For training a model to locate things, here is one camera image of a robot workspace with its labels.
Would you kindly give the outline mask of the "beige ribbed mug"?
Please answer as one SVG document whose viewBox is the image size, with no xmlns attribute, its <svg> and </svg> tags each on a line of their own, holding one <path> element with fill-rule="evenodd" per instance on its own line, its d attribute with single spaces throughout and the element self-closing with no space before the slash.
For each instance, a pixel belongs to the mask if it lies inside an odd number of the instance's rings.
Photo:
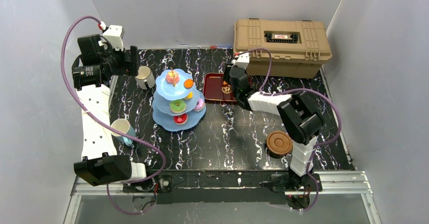
<svg viewBox="0 0 429 224">
<path fill-rule="evenodd" d="M 135 79 L 141 89 L 149 90 L 155 86 L 154 74 L 148 66 L 140 66 Z"/>
</svg>

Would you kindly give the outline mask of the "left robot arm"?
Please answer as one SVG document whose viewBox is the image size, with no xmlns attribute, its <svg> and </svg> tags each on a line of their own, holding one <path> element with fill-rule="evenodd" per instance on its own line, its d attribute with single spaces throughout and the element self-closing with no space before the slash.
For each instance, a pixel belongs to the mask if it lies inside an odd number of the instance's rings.
<svg viewBox="0 0 429 224">
<path fill-rule="evenodd" d="M 132 183 L 147 176 L 143 163 L 118 155 L 114 132 L 109 129 L 111 77 L 136 76 L 138 72 L 137 47 L 132 46 L 127 56 L 122 38 L 108 31 L 78 38 L 80 55 L 71 67 L 84 130 L 82 160 L 73 167 L 76 175 L 92 186 Z"/>
</svg>

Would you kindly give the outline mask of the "light blue cup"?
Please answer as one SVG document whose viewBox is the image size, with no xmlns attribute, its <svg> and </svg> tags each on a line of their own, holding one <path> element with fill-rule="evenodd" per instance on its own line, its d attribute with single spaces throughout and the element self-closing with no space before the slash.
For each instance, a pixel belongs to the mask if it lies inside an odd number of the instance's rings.
<svg viewBox="0 0 429 224">
<path fill-rule="evenodd" d="M 124 118 L 120 118 L 115 120 L 114 122 L 111 123 L 110 125 L 113 129 L 126 134 L 128 136 L 131 136 L 133 138 L 136 137 L 136 131 L 135 129 L 131 126 L 130 122 L 127 119 Z M 133 140 L 127 137 L 124 137 L 120 134 L 117 134 L 115 132 L 111 133 L 115 138 L 117 138 L 121 143 L 124 143 L 126 146 L 131 147 L 133 144 Z"/>
</svg>

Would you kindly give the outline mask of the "pink sugared cake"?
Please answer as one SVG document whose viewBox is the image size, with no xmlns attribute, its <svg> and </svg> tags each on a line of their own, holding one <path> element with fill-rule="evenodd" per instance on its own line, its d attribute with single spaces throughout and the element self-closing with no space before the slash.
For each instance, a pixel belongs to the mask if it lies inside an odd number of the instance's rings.
<svg viewBox="0 0 429 224">
<path fill-rule="evenodd" d="M 165 81 L 175 86 L 180 81 L 180 76 L 175 70 L 171 70 L 167 73 Z"/>
</svg>

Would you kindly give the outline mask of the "green glazed donut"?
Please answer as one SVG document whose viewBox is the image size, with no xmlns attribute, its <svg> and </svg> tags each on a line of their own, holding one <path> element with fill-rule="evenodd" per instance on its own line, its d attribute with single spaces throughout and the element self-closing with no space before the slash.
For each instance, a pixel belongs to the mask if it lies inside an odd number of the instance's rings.
<svg viewBox="0 0 429 224">
<path fill-rule="evenodd" d="M 173 113 L 179 114 L 186 110 L 186 103 L 183 99 L 170 101 L 169 108 Z"/>
</svg>

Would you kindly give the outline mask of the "round brown wooden box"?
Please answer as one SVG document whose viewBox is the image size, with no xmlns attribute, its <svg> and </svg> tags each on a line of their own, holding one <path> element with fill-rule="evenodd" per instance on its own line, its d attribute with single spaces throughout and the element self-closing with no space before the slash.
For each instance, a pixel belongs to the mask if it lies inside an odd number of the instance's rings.
<svg viewBox="0 0 429 224">
<path fill-rule="evenodd" d="M 292 139 L 285 131 L 272 131 L 267 135 L 266 147 L 271 157 L 281 158 L 292 151 Z"/>
</svg>

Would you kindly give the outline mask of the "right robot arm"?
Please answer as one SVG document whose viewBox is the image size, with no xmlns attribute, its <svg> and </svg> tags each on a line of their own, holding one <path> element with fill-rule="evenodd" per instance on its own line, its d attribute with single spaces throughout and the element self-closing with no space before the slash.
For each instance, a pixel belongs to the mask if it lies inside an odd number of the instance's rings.
<svg viewBox="0 0 429 224">
<path fill-rule="evenodd" d="M 325 120 L 307 93 L 323 95 L 307 88 L 296 88 L 276 94 L 258 92 L 251 87 L 245 69 L 231 63 L 224 69 L 223 81 L 231 86 L 233 97 L 244 110 L 261 111 L 281 117 L 292 140 L 289 170 L 302 177 L 313 168 L 312 152 Z"/>
</svg>

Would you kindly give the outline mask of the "blue three-tier cake stand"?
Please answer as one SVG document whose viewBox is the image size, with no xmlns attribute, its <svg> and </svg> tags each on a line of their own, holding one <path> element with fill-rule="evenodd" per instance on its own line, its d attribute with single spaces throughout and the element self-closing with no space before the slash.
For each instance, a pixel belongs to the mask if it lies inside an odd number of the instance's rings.
<svg viewBox="0 0 429 224">
<path fill-rule="evenodd" d="M 180 76 L 180 81 L 175 86 L 165 81 L 167 73 L 171 70 L 175 70 Z M 193 80 L 193 77 L 190 73 L 187 73 L 182 69 L 172 68 L 164 70 L 161 75 L 156 78 L 156 91 L 154 93 L 154 100 L 152 103 L 153 120 L 167 131 L 175 132 L 191 129 L 200 122 L 206 113 L 206 106 L 200 112 L 193 111 L 198 99 L 204 99 L 204 96 L 202 92 L 196 88 L 195 82 L 192 88 L 184 88 L 183 84 L 186 79 Z M 184 100 L 186 103 L 186 110 L 179 114 L 173 113 L 169 108 L 170 101 L 183 99 L 190 92 L 193 93 L 193 97 L 189 100 Z M 173 117 L 184 113 L 188 115 L 188 121 L 183 125 L 175 124 Z"/>
</svg>

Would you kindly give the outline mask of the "red glazed donut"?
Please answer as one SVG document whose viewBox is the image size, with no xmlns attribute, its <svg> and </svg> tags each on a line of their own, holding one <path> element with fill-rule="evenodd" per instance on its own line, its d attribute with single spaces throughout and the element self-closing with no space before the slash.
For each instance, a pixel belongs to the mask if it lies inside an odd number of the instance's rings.
<svg viewBox="0 0 429 224">
<path fill-rule="evenodd" d="M 188 115 L 186 113 L 173 117 L 173 121 L 177 125 L 183 125 L 188 121 Z"/>
</svg>

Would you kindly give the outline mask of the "yellow cake slice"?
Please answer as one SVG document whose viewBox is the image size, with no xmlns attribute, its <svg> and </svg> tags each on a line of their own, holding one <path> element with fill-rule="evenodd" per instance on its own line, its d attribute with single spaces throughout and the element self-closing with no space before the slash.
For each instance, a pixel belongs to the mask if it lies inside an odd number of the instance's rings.
<svg viewBox="0 0 429 224">
<path fill-rule="evenodd" d="M 193 93 L 190 92 L 186 97 L 183 98 L 183 100 L 189 100 L 193 97 Z"/>
</svg>

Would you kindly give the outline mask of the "purple glazed donut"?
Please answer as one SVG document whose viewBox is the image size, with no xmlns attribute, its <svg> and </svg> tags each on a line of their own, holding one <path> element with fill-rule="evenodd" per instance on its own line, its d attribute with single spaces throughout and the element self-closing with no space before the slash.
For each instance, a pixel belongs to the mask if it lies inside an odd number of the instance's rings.
<svg viewBox="0 0 429 224">
<path fill-rule="evenodd" d="M 203 98 L 198 99 L 196 106 L 194 107 L 193 111 L 195 112 L 200 112 L 204 109 L 205 107 L 205 101 Z"/>
</svg>

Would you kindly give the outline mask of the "red rectangular tray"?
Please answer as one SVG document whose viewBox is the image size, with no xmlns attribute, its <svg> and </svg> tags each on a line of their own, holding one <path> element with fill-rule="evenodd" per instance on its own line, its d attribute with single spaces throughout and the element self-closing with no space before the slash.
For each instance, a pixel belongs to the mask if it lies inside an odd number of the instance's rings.
<svg viewBox="0 0 429 224">
<path fill-rule="evenodd" d="M 204 79 L 203 95 L 207 102 L 237 104 L 231 86 L 223 84 L 223 73 L 208 73 Z"/>
</svg>

